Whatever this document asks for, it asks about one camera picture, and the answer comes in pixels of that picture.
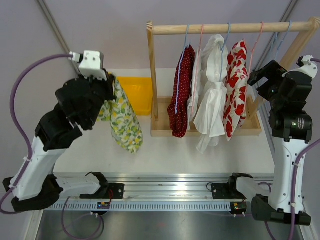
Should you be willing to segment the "red white-dotted skirt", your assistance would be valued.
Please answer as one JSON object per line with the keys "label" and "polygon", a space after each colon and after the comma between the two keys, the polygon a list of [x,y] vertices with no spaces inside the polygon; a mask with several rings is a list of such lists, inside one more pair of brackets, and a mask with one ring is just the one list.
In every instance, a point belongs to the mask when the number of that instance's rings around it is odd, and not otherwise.
{"label": "red white-dotted skirt", "polygon": [[187,101],[190,97],[191,80],[193,78],[193,67],[195,61],[195,50],[189,45],[185,49],[184,58],[181,64],[180,83],[179,83],[179,97],[177,114],[175,115],[175,101],[177,95],[177,81],[178,81],[178,64],[175,71],[173,96],[167,108],[169,116],[169,127],[172,130],[172,136],[182,138],[187,132]]}

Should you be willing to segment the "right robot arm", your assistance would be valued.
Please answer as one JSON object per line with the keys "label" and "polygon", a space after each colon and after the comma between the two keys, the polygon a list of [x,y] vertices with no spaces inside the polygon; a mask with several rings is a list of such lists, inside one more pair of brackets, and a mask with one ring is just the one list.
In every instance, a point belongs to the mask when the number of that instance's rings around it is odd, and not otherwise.
{"label": "right robot arm", "polygon": [[226,183],[212,183],[214,200],[249,202],[257,221],[309,226],[311,217],[302,200],[304,161],[312,142],[313,120],[304,111],[318,61],[311,55],[298,59],[297,68],[286,70],[272,60],[250,74],[248,84],[270,103],[269,125],[275,149],[273,186],[262,189],[249,174],[233,173]]}

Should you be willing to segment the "blue wire hanger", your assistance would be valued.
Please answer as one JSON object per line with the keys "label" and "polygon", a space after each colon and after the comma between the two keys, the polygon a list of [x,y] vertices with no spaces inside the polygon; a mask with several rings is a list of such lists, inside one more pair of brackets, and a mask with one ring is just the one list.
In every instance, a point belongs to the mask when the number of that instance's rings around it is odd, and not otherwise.
{"label": "blue wire hanger", "polygon": [[223,45],[220,46],[220,51],[221,51],[221,55],[220,55],[220,72],[219,72],[219,81],[221,82],[222,81],[222,73],[223,73],[223,68],[224,68],[224,51],[225,51],[225,48],[226,48],[226,43],[228,41],[228,38],[230,36],[230,33],[231,33],[231,23],[228,22],[228,30],[227,30],[227,34],[226,34],[226,37],[224,39],[224,43]]}
{"label": "blue wire hanger", "polygon": [[291,31],[293,21],[290,20],[288,23],[288,28],[285,33],[276,32],[273,33],[270,39],[270,42],[267,44],[265,51],[263,52],[261,59],[259,60],[259,64],[262,65],[271,60],[277,60],[280,49],[288,35]]}
{"label": "blue wire hanger", "polygon": [[183,44],[183,50],[179,59],[178,63],[178,75],[177,75],[177,89],[176,89],[176,98],[175,98],[175,105],[174,105],[174,114],[178,114],[178,103],[179,103],[179,91],[180,91],[180,79],[181,79],[181,66],[182,61],[184,59],[185,55],[185,49],[187,48],[187,39],[189,34],[190,24],[187,25],[186,31],[185,31],[185,37],[184,37],[184,44]]}

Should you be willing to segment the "pink wire hanger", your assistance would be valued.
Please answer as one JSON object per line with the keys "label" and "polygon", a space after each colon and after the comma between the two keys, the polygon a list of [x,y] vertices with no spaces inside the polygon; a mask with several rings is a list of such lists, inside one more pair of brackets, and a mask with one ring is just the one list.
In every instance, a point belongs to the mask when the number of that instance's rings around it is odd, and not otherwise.
{"label": "pink wire hanger", "polygon": [[257,45],[258,45],[258,43],[260,41],[261,35],[263,33],[264,26],[265,26],[265,23],[262,21],[261,22],[261,28],[260,28],[260,31],[259,31],[259,35],[258,35],[253,47],[252,48],[247,47],[247,49],[250,51],[250,59],[249,59],[249,66],[248,66],[248,76],[250,75],[251,70],[252,70],[254,54],[255,54],[255,51],[256,51],[256,47],[257,47]]}
{"label": "pink wire hanger", "polygon": [[200,32],[200,39],[199,39],[199,45],[197,48],[197,52],[195,55],[194,65],[193,65],[193,72],[192,72],[192,81],[191,81],[191,108],[190,108],[190,117],[191,120],[195,117],[198,107],[198,99],[199,99],[199,91],[200,91],[200,65],[201,65],[201,46],[202,46],[202,39],[203,39],[203,32],[204,32],[204,25],[201,26],[201,32]]}

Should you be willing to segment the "white ruffled skirt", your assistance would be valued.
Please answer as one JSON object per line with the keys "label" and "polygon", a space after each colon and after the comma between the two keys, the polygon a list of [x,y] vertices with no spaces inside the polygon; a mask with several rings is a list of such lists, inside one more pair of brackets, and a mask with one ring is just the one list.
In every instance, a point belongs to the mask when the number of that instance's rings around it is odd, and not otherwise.
{"label": "white ruffled skirt", "polygon": [[225,135],[223,113],[226,103],[227,88],[224,79],[227,77],[227,55],[223,54],[222,80],[220,80],[221,50],[225,39],[220,34],[211,36],[201,54],[201,94],[198,99],[198,110],[193,121],[196,130],[201,134],[197,150],[204,153],[206,149],[219,144],[220,137]]}

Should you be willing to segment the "red poppy print skirt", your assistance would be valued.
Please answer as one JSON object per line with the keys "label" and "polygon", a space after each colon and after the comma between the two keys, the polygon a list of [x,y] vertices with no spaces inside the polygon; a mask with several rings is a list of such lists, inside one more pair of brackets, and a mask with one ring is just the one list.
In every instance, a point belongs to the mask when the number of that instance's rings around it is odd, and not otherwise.
{"label": "red poppy print skirt", "polygon": [[247,100],[247,44],[241,40],[234,44],[227,56],[227,77],[224,80],[227,93],[223,113],[226,139],[230,141],[235,131],[244,124]]}

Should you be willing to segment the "white plain skirt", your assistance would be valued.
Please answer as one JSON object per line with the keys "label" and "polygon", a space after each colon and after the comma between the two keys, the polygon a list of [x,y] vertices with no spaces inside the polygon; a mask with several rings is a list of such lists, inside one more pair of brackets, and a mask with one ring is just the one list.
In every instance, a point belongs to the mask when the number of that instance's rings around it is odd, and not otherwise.
{"label": "white plain skirt", "polygon": [[190,84],[190,96],[187,100],[187,130],[191,129],[191,122],[194,120],[198,110],[198,100],[201,91],[201,66],[202,50],[199,48],[195,54]]}

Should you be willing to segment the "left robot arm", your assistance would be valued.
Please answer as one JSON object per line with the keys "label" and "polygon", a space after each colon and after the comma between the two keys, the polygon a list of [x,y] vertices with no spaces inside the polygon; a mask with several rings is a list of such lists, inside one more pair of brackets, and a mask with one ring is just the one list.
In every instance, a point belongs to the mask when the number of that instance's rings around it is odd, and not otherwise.
{"label": "left robot arm", "polygon": [[44,210],[61,197],[104,199],[110,187],[101,172],[83,177],[57,177],[52,173],[57,160],[72,143],[91,131],[106,101],[116,99],[116,77],[108,73],[106,79],[83,76],[68,80],[55,92],[58,103],[39,121],[27,157],[14,177],[3,180],[7,192],[12,192],[14,214]]}

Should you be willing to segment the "lemon print skirt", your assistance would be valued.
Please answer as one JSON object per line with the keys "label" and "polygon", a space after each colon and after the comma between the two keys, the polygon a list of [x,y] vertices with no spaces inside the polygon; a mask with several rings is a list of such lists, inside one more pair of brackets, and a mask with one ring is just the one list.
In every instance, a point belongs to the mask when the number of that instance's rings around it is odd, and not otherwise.
{"label": "lemon print skirt", "polygon": [[115,100],[105,101],[98,120],[109,122],[113,140],[131,154],[139,151],[143,144],[143,131],[130,100],[121,86],[118,77],[112,84]]}

